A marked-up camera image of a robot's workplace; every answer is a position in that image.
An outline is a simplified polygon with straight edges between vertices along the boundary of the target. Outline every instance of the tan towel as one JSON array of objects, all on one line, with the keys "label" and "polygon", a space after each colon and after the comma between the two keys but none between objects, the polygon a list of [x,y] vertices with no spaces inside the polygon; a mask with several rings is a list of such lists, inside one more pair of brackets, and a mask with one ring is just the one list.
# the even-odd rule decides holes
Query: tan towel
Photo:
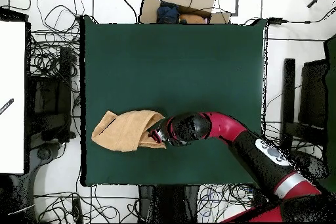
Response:
[{"label": "tan towel", "polygon": [[148,137],[147,131],[161,119],[164,117],[160,113],[149,110],[130,111],[119,116],[107,111],[91,139],[104,148],[122,152],[136,150],[138,146],[165,148],[164,143],[158,144]]}]

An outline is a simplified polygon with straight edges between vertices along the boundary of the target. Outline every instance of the blue object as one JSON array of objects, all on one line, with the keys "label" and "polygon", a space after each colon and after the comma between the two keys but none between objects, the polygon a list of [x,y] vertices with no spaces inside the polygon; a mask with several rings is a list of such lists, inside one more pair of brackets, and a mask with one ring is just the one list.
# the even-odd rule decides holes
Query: blue object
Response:
[{"label": "blue object", "polygon": [[177,7],[160,7],[157,9],[157,23],[158,24],[178,24],[179,11]]}]

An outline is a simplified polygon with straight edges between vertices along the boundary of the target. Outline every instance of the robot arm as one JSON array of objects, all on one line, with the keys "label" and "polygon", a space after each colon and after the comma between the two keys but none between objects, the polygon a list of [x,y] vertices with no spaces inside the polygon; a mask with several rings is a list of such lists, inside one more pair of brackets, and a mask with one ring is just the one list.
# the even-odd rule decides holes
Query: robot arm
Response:
[{"label": "robot arm", "polygon": [[[249,221],[288,221],[293,218],[305,221],[315,218],[310,216],[311,210],[302,207],[307,206],[307,201],[312,201],[312,195],[317,196],[321,192],[300,175],[281,152],[234,118],[218,112],[182,114],[164,119],[157,129],[151,130],[150,135],[158,143],[165,141],[173,146],[183,146],[210,137],[227,144],[268,199],[287,201],[286,205],[275,207]],[[301,209],[297,209],[297,213],[288,204],[293,203],[293,200],[300,203],[297,207]]]}]

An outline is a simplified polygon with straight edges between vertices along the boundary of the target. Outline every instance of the towel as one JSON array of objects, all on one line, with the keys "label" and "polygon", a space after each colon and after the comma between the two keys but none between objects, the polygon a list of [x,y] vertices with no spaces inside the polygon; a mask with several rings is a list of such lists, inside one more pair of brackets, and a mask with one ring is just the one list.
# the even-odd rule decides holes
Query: towel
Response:
[{"label": "towel", "polygon": [[160,113],[149,110],[130,111],[119,116],[107,111],[91,139],[104,148],[122,152],[137,150],[138,146],[165,148],[164,143],[156,143],[148,137],[147,131],[162,119],[164,117]]}]

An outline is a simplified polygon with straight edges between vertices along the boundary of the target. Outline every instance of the green table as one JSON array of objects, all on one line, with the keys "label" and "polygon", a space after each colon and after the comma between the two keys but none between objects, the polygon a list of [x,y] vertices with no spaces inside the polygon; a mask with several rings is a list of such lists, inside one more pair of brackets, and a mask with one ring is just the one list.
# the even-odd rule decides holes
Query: green table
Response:
[{"label": "green table", "polygon": [[217,139],[112,152],[92,142],[91,133],[107,110],[143,109],[165,117],[222,112],[261,133],[265,25],[95,24],[86,16],[82,184],[253,182]]}]

